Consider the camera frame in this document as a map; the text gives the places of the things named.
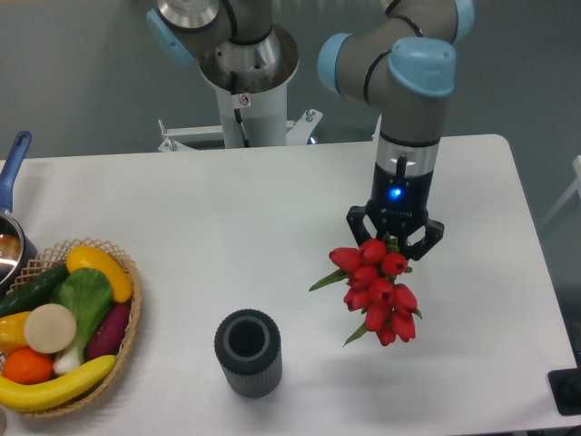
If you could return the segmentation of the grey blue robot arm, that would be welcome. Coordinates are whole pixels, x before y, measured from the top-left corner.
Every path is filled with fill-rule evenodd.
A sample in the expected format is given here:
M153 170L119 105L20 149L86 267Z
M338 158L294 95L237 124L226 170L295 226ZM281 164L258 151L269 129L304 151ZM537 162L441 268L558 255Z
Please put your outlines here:
M469 1L392 1L365 35L330 37L317 60L321 83L380 114L370 198L350 208L357 243L391 236L419 260L443 237L427 202L448 98L455 43L474 22ZM287 85L298 46L269 1L158 1L146 16L179 64L196 62L214 88L229 148L286 145Z

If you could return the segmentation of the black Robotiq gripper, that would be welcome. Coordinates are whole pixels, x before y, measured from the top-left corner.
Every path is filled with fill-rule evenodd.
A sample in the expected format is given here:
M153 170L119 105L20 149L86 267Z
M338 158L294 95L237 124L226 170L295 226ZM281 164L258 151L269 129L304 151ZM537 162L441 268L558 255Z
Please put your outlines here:
M399 179L377 163L370 198L365 206L350 207L346 220L358 246L370 239L382 239L386 233L407 238L424 226L424 236L403 249L408 260L419 261L437 243L445 231L442 222L428 219L428 196L432 173ZM375 233L370 233L364 219L368 216Z

